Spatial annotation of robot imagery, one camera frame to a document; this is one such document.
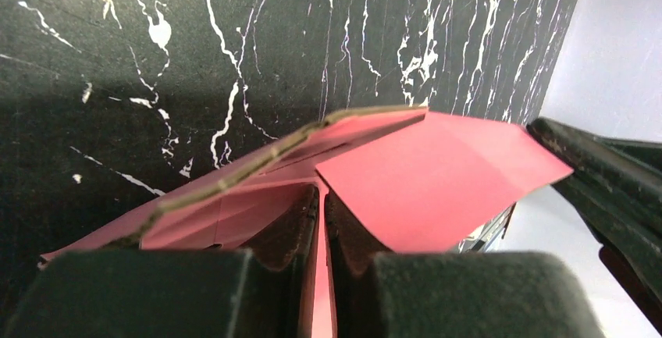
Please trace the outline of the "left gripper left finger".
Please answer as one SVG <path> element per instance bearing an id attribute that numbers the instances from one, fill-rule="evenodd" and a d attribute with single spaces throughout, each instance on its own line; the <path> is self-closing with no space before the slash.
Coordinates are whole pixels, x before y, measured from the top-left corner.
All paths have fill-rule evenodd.
<path id="1" fill-rule="evenodd" d="M 319 190 L 268 195 L 274 221 L 235 249 L 97 250 L 49 264 L 7 337 L 308 337 Z"/>

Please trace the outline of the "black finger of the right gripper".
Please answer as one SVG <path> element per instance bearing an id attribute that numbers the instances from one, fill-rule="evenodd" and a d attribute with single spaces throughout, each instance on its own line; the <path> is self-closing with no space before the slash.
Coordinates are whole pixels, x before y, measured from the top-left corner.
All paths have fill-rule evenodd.
<path id="1" fill-rule="evenodd" d="M 661 331 L 661 145 L 539 117 L 527 132 L 572 167 L 553 183 L 600 243 L 599 258 Z"/>

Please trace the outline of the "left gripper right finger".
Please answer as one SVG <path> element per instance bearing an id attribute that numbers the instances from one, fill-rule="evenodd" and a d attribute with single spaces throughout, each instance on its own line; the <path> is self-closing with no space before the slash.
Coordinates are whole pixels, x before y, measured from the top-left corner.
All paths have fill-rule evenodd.
<path id="1" fill-rule="evenodd" d="M 325 199 L 338 337 L 601 337 L 578 280 L 540 252 L 398 254 Z"/>

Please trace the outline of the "pink paper box sheet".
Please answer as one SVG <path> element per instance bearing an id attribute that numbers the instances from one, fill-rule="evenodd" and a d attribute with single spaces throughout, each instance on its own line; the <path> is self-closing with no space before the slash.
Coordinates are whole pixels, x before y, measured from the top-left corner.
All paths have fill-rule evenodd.
<path id="1" fill-rule="evenodd" d="M 440 252 L 571 167 L 517 124 L 404 106 L 346 109 L 309 123 L 207 175 L 135 208 L 56 251 L 115 244 L 142 250 L 229 250 L 258 233 L 255 254 L 273 260 L 278 244 L 301 239 L 285 224 L 311 194 L 305 243 L 302 327 L 336 335 L 326 225 L 332 204 L 360 231 L 400 253 Z"/>

